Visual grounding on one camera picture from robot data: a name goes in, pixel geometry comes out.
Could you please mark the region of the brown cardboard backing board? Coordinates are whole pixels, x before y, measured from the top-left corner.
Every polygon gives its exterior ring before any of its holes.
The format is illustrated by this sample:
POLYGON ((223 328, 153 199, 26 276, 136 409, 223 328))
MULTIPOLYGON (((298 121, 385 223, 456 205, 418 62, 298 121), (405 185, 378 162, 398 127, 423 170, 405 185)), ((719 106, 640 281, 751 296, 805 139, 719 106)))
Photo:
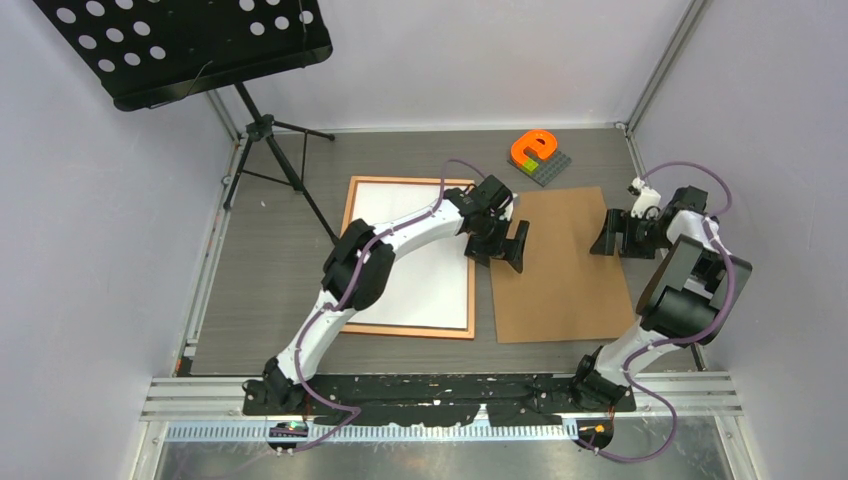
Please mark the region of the brown cardboard backing board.
POLYGON ((519 194, 513 219, 529 223, 523 270, 490 268, 499 343, 615 339, 634 324, 620 259, 590 252, 606 212, 598 187, 519 194))

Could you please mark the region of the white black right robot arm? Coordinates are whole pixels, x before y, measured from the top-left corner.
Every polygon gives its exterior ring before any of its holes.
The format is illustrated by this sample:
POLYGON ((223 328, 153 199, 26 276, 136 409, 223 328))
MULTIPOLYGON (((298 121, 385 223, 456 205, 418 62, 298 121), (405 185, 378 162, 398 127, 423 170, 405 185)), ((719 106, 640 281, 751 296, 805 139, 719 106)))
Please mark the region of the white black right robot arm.
POLYGON ((681 187, 664 207, 649 187, 630 191, 637 197, 632 209, 607 211, 591 254, 666 255, 637 302, 636 323, 581 359, 569 385, 571 401, 580 410, 614 408, 632 394, 633 377, 661 356, 709 344, 753 272, 750 262, 721 242, 718 223, 706 212, 706 191, 681 187))

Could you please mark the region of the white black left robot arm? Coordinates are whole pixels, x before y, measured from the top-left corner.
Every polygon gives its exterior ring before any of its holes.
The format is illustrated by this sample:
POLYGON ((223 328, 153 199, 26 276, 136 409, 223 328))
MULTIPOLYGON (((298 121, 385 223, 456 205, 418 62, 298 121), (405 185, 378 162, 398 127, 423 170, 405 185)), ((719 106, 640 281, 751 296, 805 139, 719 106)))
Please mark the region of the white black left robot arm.
POLYGON ((266 362, 260 379, 243 383, 246 414, 293 414, 307 397, 316 398, 308 382, 329 347, 349 320, 381 298, 406 255, 467 235, 466 257, 484 266, 504 261, 521 273, 530 223, 513 220, 516 198, 493 175, 466 187, 440 181, 435 199, 410 214, 375 225, 352 221, 324 262, 319 295, 297 334, 266 362))

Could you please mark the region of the green building brick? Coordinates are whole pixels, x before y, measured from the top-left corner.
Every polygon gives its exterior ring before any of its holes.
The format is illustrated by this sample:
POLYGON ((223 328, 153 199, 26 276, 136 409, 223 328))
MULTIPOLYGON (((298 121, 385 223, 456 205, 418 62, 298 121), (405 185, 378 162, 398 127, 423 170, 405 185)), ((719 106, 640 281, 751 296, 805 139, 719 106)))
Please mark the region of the green building brick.
POLYGON ((519 165, 519 169, 527 175, 533 175, 539 168, 539 163, 533 159, 523 160, 519 165))

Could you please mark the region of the grey building baseplate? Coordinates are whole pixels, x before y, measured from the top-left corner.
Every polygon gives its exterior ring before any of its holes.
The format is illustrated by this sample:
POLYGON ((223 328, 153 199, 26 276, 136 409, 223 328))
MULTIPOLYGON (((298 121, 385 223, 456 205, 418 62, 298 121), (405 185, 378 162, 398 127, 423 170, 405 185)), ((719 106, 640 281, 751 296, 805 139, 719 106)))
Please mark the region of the grey building baseplate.
POLYGON ((520 173, 524 174, 537 185, 545 187, 571 165, 572 159, 559 150, 555 150, 554 153, 546 159, 542 159, 535 153, 526 150, 521 159, 515 160, 513 158, 508 158, 507 163, 516 168, 520 173), (539 163, 539 168, 533 175, 525 174, 518 167, 518 165, 526 159, 533 159, 539 163))

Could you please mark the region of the orange letter toy block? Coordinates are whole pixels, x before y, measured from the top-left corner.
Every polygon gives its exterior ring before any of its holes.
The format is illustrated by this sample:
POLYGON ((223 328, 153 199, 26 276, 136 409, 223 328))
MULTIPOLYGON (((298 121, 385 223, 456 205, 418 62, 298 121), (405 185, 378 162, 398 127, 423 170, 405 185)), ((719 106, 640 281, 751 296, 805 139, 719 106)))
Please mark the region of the orange letter toy block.
POLYGON ((529 150, 542 159, 546 159, 558 150, 558 140, 546 130, 535 129, 524 133, 510 148, 510 158, 519 160, 529 150))

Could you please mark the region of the black perforated music stand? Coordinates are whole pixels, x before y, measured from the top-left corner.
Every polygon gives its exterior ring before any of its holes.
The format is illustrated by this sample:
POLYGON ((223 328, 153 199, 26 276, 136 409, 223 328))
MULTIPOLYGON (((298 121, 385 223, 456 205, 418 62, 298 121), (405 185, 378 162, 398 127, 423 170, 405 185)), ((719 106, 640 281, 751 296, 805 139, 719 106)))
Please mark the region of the black perforated music stand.
POLYGON ((232 86, 248 110, 245 150, 266 143, 285 177, 306 194, 274 138, 281 123, 257 108, 246 83, 317 65, 333 45, 316 1, 53 1, 37 7, 123 112, 155 109, 232 86))

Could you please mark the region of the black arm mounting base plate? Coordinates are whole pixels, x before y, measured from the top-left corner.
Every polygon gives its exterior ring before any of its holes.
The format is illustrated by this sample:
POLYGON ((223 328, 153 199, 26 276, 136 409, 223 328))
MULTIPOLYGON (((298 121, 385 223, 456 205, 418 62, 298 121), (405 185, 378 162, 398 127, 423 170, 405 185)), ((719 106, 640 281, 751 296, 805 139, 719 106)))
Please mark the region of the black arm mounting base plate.
POLYGON ((317 375, 301 385, 272 388, 265 380, 242 383, 246 416, 295 416, 318 425, 465 426, 479 412, 496 426, 553 425, 561 414, 633 412, 624 396, 616 406, 574 396, 569 375, 317 375))

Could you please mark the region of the aluminium front rail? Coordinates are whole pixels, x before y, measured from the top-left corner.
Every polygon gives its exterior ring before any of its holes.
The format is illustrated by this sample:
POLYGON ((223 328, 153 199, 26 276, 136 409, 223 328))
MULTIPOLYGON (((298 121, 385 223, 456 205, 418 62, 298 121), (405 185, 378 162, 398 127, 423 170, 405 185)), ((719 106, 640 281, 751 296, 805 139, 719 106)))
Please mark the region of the aluminium front rail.
POLYGON ((738 417, 743 409, 724 372, 649 373, 614 407, 578 408, 567 374, 319 375, 314 399, 297 389, 272 399, 256 378, 152 381, 141 418, 170 422, 185 440, 258 440, 278 423, 310 439, 439 441, 578 438, 625 419, 738 417))

